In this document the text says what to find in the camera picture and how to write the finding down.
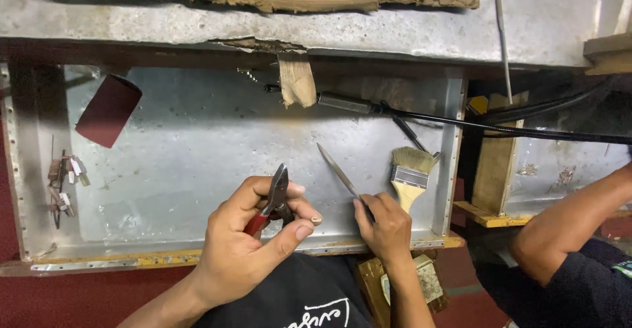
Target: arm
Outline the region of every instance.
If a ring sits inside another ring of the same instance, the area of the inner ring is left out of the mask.
[[[412,219],[395,200],[385,193],[361,195],[375,216],[369,224],[364,206],[354,200],[360,235],[380,259],[391,283],[391,327],[432,327],[434,322],[417,269],[410,256]]]
[[[322,216],[303,197],[305,188],[289,183],[287,201],[295,220],[263,245],[261,229],[255,237],[243,232],[263,207],[271,176],[246,179],[235,193],[209,216],[200,262],[169,290],[124,320],[127,327],[190,327],[211,308],[246,296],[287,258],[320,224]]]
[[[568,253],[579,251],[597,227],[630,199],[632,163],[535,216],[512,243],[511,255],[544,287]]]

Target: person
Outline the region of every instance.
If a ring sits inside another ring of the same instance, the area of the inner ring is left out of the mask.
[[[629,327],[632,258],[591,239],[632,200],[632,163],[557,201],[510,244],[518,267],[475,264],[478,280],[518,327]]]
[[[322,216],[289,183],[287,204],[295,220],[266,244],[243,230],[265,205],[271,177],[251,177],[210,214],[200,261],[193,271],[150,301],[120,327],[371,327],[348,256],[294,253]],[[359,232],[382,261],[391,283],[394,327],[434,327],[409,252],[410,216],[390,196],[354,200]]]

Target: brush bristles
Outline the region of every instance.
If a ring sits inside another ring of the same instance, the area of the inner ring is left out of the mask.
[[[393,165],[399,165],[430,174],[432,167],[438,159],[432,157],[428,152],[415,149],[411,146],[403,146],[393,150]]]

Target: sleeve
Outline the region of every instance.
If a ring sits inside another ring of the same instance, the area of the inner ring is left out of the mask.
[[[632,281],[581,253],[568,254],[545,290],[566,324],[630,327],[632,310],[626,303]]]

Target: black t-shirt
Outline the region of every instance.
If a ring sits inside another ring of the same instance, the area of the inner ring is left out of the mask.
[[[353,258],[294,253],[245,297],[213,308],[194,327],[369,328]]]
[[[477,265],[477,276],[518,327],[632,327],[632,258],[589,240],[542,288],[520,268]]]

